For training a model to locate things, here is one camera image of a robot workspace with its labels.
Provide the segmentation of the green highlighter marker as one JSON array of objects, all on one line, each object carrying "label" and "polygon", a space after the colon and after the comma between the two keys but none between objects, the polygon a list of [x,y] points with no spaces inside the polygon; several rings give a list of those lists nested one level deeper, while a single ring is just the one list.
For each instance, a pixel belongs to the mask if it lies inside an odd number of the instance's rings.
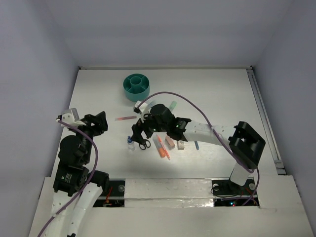
[{"label": "green highlighter marker", "polygon": [[173,110],[175,109],[176,105],[177,105],[177,102],[176,102],[176,101],[172,101],[171,104],[170,104],[170,106],[169,106],[169,109],[170,109],[171,111],[173,111]]}]

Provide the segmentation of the orange highlighter marker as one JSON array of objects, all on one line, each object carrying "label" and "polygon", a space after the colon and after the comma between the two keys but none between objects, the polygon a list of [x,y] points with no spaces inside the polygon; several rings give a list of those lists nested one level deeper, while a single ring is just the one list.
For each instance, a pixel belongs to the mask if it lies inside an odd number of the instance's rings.
[{"label": "orange highlighter marker", "polygon": [[164,148],[162,147],[161,143],[158,141],[158,139],[156,137],[153,138],[153,142],[156,146],[156,149],[160,155],[161,158],[164,158],[166,157],[166,154],[165,154],[165,151],[164,151]]}]

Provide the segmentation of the small blue-capped glue bottle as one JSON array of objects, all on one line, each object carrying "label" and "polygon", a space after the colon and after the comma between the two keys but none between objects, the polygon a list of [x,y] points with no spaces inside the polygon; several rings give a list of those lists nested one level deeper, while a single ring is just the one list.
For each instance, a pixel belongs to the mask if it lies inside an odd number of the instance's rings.
[{"label": "small blue-capped glue bottle", "polygon": [[127,137],[127,144],[128,144],[128,148],[131,150],[131,151],[134,151],[135,150],[135,144],[133,142],[133,140],[131,139],[130,136]]}]

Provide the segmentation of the red transparent pen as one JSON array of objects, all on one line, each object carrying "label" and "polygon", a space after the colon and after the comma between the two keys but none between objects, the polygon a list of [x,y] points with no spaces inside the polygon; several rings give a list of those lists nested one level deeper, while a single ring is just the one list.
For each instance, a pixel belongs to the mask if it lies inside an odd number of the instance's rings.
[{"label": "red transparent pen", "polygon": [[136,119],[136,118],[137,116],[119,117],[119,118],[115,118],[115,121],[131,120],[131,119]]}]

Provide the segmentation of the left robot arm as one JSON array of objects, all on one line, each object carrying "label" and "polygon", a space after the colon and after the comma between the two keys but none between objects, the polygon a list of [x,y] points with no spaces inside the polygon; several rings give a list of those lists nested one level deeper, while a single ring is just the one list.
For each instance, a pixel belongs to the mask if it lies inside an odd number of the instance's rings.
[{"label": "left robot arm", "polygon": [[57,117],[72,132],[59,144],[59,163],[53,183],[52,217],[44,231],[46,237],[77,237],[100,195],[110,192],[109,175],[88,169],[91,152],[98,153],[93,139],[108,130],[104,111],[79,118],[75,108]]}]

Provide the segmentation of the red thin pen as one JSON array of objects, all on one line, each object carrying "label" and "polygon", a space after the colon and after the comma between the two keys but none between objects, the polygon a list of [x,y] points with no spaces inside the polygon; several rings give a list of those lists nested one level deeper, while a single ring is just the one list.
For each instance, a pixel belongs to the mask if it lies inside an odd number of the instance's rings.
[{"label": "red thin pen", "polygon": [[170,160],[170,155],[169,155],[167,149],[165,148],[165,146],[164,146],[164,144],[163,144],[163,142],[162,142],[162,139],[161,139],[158,135],[156,135],[156,137],[157,137],[159,143],[160,143],[161,146],[162,146],[162,149],[163,149],[163,151],[164,151],[165,156],[167,157],[168,160]]}]

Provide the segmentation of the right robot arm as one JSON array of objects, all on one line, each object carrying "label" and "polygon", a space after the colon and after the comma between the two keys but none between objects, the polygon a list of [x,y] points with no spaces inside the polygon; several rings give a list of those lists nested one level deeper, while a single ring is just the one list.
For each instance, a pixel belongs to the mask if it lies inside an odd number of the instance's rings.
[{"label": "right robot arm", "polygon": [[227,181],[228,190],[234,194],[245,188],[249,175],[258,167],[266,145],[262,136],[244,121],[235,126],[212,126],[176,117],[163,104],[150,107],[141,101],[136,102],[133,110],[140,118],[132,126],[131,139],[141,146],[146,145],[146,140],[155,133],[165,133],[175,141],[204,142],[227,149],[236,161]]}]

